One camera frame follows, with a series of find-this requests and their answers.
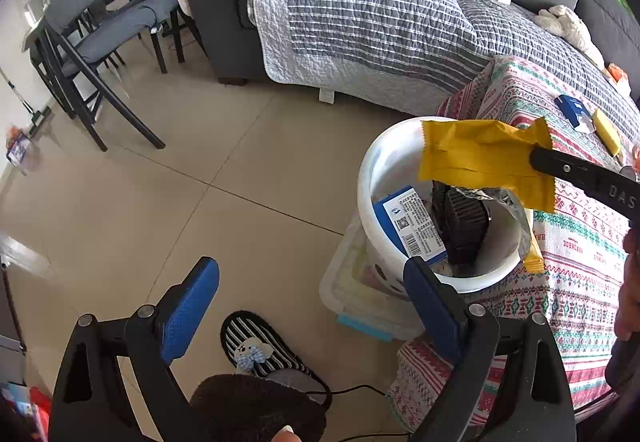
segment black cable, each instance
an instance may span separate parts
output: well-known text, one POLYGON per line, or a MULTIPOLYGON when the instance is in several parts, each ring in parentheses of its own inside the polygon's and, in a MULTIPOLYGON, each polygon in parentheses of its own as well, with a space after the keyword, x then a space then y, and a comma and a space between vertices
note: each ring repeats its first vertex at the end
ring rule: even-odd
MULTIPOLYGON (((354 386, 353 388, 347 388, 346 390, 340 390, 339 392, 332 392, 329 391, 329 393, 331 393, 332 395, 340 395, 342 393, 349 393, 349 392, 353 392, 354 390, 358 390, 360 388, 368 388, 369 390, 373 390, 376 393, 379 393, 382 396, 385 396, 386 393, 385 392, 381 392, 379 389, 374 388, 373 386, 369 386, 368 384, 359 384, 358 386, 354 386)), ((322 391, 322 392, 306 392, 306 395, 322 395, 325 394, 326 392, 322 391)))
POLYGON ((356 440, 356 438, 375 438, 375 437, 407 437, 407 440, 411 438, 412 433, 370 433, 368 435, 358 435, 355 437, 343 438, 338 442, 348 442, 349 440, 356 440))

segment patterned tablecloth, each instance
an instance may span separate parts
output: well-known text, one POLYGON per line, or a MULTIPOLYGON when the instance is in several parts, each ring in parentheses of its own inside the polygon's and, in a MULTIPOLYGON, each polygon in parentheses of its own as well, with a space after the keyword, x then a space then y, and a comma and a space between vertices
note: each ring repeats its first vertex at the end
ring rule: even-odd
MULTIPOLYGON (((497 56, 459 93, 443 103, 439 115, 456 119, 498 119, 518 128, 546 117, 554 149, 618 171, 595 134, 575 132, 554 103, 559 94, 593 104, 544 69, 522 58, 497 56)), ((623 137, 625 164, 631 144, 623 137)), ((569 386, 581 420, 601 408, 592 400, 609 390, 604 371, 615 340, 613 323, 626 254, 622 239, 628 220, 562 180, 556 179, 556 212, 534 212, 533 231, 545 260, 544 273, 531 275, 522 264, 484 291, 466 294, 494 315, 526 318, 540 311, 548 319, 562 355, 569 386)), ((451 372, 427 339, 406 343, 398 352, 399 369, 391 385, 396 414, 415 429, 429 411, 451 372)), ((486 422, 494 403, 504 358, 495 358, 471 424, 486 422)))

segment yellow sponge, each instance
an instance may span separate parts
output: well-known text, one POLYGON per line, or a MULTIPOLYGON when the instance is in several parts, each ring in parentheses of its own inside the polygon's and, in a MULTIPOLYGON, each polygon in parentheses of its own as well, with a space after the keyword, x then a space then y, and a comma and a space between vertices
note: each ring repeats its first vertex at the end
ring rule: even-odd
POLYGON ((596 127, 596 133, 599 135, 600 139, 602 139, 604 145, 607 146, 611 155, 618 155, 622 144, 620 143, 620 136, 611 124, 611 121, 609 121, 609 118, 604 114, 604 112, 601 112, 600 109, 596 109, 596 111, 593 112, 591 119, 596 127))

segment white trash bin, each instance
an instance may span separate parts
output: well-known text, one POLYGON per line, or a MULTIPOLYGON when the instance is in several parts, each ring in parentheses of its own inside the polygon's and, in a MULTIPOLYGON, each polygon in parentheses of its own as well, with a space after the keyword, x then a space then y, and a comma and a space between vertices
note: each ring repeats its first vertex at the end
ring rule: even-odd
MULTIPOLYGON (((367 251, 385 273, 385 285, 402 283, 407 257, 389 240, 373 210, 373 204, 406 186, 431 201, 431 181, 418 181, 424 148, 421 121, 452 121, 448 117, 414 117, 382 132, 369 146, 358 174, 358 212, 367 235, 367 251)), ((520 263, 520 225, 500 204, 485 201, 491 213, 490 225, 476 259, 479 276, 438 279, 458 292, 480 291, 504 278, 520 263)), ((527 210, 529 220, 532 212, 527 210)))

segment beige floor tile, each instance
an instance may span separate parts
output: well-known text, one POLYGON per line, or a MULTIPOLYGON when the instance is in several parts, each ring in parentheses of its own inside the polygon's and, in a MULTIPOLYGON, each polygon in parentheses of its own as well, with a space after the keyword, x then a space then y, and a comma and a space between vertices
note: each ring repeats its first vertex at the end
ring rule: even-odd
POLYGON ((83 129, 60 108, 33 142, 24 173, 13 169, 0 192, 0 234, 47 256, 45 231, 56 228, 104 156, 83 129))
MULTIPOLYGON (((338 325, 319 298, 320 279, 339 241, 339 235, 325 229, 209 190, 149 298, 156 303, 200 256, 218 261, 220 289, 186 355, 172 364, 187 398, 204 378, 232 371, 219 332, 223 319, 242 309, 269 321, 332 389, 361 383, 386 389, 395 376, 398 345, 338 325)), ((135 382, 128 361, 122 367, 135 382)))
POLYGON ((154 148, 108 104, 99 116, 98 133, 107 145, 121 145, 198 180, 211 181, 277 93, 277 85, 219 84, 197 44, 185 49, 183 64, 175 63, 175 52, 165 50, 165 58, 174 60, 168 62, 169 72, 164 75, 138 40, 127 46, 123 57, 128 66, 120 70, 129 99, 122 99, 166 148, 154 148))
POLYGON ((76 310, 106 320, 144 302, 207 186, 117 146, 102 155, 46 244, 76 310))
POLYGON ((125 390, 127 390, 127 396, 129 397, 129 403, 133 409, 133 413, 136 415, 136 420, 140 426, 140 431, 143 435, 152 438, 153 440, 161 441, 158 428, 154 424, 149 410, 146 408, 145 400, 142 398, 142 394, 132 384, 125 380, 125 390))
POLYGON ((343 233, 367 148, 406 117, 351 96, 328 105, 318 91, 289 88, 267 106, 213 185, 343 233))
MULTIPOLYGON (((387 399, 370 390, 337 395, 327 412, 322 440, 337 442, 351 436, 379 433, 388 414, 387 399)), ((358 440, 372 442, 374 438, 358 440)))
MULTIPOLYGON (((380 433, 406 433, 406 428, 398 422, 398 419, 396 419, 395 414, 393 413, 393 411, 391 411, 389 412, 389 416, 382 423, 382 426, 380 427, 380 433)), ((379 442, 381 440, 388 440, 388 439, 380 437, 376 440, 376 442, 379 442)), ((402 440, 402 438, 397 438, 397 439, 393 438, 393 440, 406 442, 405 440, 402 440)))
POLYGON ((35 274, 12 264, 7 276, 29 355, 28 376, 33 382, 37 375, 43 392, 52 393, 78 314, 52 268, 35 274))

